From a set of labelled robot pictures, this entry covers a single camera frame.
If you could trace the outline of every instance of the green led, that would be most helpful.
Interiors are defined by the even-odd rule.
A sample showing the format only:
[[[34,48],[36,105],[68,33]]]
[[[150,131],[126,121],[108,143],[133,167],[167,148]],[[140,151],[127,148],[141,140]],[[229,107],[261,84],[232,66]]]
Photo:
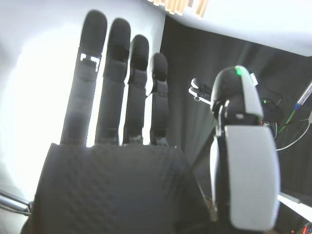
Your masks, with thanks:
[[[237,72],[237,74],[238,74],[239,76],[241,76],[241,75],[242,75],[242,70],[237,69],[237,70],[236,70],[236,72]]]

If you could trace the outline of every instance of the green cable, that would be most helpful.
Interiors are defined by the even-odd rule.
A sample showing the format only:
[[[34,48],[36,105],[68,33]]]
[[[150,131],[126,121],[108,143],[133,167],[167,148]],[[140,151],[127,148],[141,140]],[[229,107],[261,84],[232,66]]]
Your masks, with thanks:
[[[278,134],[281,134],[281,132],[283,132],[285,130],[285,128],[287,127],[287,124],[291,121],[291,119],[293,118],[293,115],[296,113],[296,110],[293,110],[291,115],[289,116],[288,120],[286,121],[286,123],[284,124],[284,126],[278,131]]]

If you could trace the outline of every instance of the white connector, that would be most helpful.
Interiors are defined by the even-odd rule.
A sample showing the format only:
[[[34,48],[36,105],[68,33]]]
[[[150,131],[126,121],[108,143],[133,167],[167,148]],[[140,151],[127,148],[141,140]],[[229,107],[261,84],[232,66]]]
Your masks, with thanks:
[[[309,116],[309,123],[312,123],[312,111],[311,111],[310,116]]]

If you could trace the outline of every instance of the black curtain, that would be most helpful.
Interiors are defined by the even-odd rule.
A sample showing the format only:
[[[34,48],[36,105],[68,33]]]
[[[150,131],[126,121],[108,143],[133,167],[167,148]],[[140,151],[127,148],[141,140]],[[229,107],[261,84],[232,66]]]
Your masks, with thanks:
[[[288,115],[312,80],[312,58],[223,35],[185,27],[167,17],[161,52],[168,60],[168,141],[186,155],[203,192],[211,195],[209,153],[216,121],[209,106],[195,102],[188,93],[192,78],[212,87],[222,69],[243,65],[255,73],[261,98],[270,98]],[[305,119],[312,110],[312,97],[293,120]],[[291,124],[278,137],[278,148],[288,145],[307,127],[307,121]],[[312,206],[312,135],[279,152],[282,190]]]

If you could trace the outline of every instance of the white ceiling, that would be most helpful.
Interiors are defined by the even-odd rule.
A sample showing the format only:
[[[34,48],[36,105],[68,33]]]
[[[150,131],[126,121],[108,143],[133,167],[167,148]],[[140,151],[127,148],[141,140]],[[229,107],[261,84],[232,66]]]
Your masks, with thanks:
[[[183,16],[168,15],[189,27],[311,56],[311,9],[311,0],[209,0],[203,20],[189,7]]]

